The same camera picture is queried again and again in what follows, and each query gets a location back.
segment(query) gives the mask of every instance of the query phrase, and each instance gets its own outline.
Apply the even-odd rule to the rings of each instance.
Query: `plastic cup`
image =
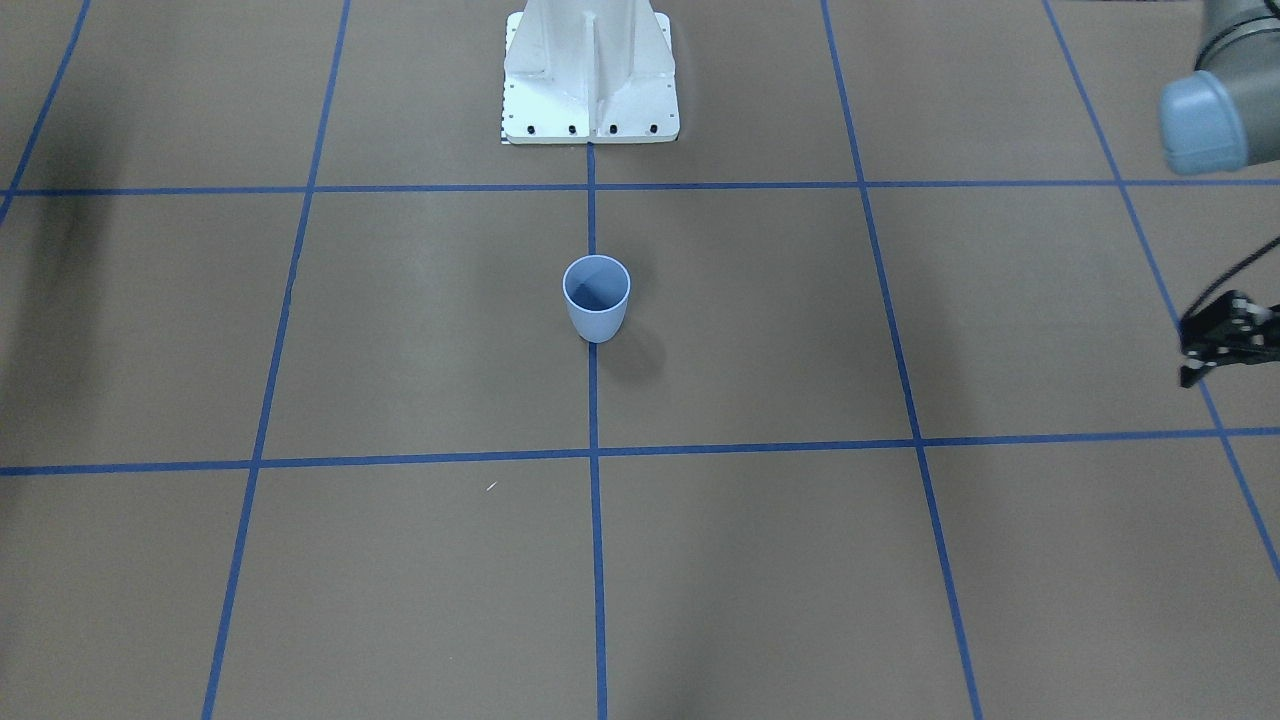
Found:
[[[562,282],[573,329],[588,342],[604,342],[622,327],[631,297],[631,274],[608,255],[573,260]]]

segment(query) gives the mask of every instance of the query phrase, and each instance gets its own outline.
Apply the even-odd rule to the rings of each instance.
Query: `metal bracket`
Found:
[[[507,18],[503,68],[503,142],[669,142],[680,135],[671,19],[649,0],[529,0]]]

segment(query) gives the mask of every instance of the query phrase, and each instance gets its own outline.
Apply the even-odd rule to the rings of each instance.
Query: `cup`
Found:
[[[608,255],[573,260],[561,283],[573,329],[588,342],[604,342],[622,325],[631,297],[631,275]]]

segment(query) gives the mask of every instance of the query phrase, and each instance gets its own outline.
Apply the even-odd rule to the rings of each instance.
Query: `white mounting plate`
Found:
[[[507,44],[516,36],[524,13],[507,18]],[[667,49],[671,18],[654,13]],[[545,92],[538,81],[506,76],[502,94],[502,142],[508,145],[585,145],[671,142],[680,136],[676,78],[632,78],[608,99],[599,127],[581,100]]]

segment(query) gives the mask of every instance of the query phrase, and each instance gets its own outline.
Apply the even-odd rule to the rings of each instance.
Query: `cup rim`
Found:
[[[590,309],[582,307],[577,302],[573,302],[573,299],[568,296],[568,274],[573,272],[573,268],[576,268],[579,263],[581,263],[584,260],[591,260],[591,259],[604,259],[604,260],[608,260],[609,263],[613,263],[614,265],[618,266],[620,270],[622,270],[622,277],[625,277],[627,279],[627,290],[626,290],[626,292],[622,293],[622,300],[618,300],[617,302],[614,302],[613,305],[609,305],[604,310],[590,310]],[[621,306],[623,302],[626,302],[631,297],[631,273],[627,272],[627,266],[623,265],[622,263],[620,263],[616,258],[611,258],[608,255],[600,255],[600,254],[584,255],[584,256],[579,258],[577,260],[573,260],[572,263],[570,263],[568,268],[564,268],[564,274],[561,277],[561,295],[564,296],[564,302],[568,302],[571,306],[573,306],[575,310],[579,310],[581,313],[589,313],[589,314],[593,314],[593,315],[599,315],[599,314],[603,314],[603,313],[609,313],[612,310],[617,310],[618,306]]]

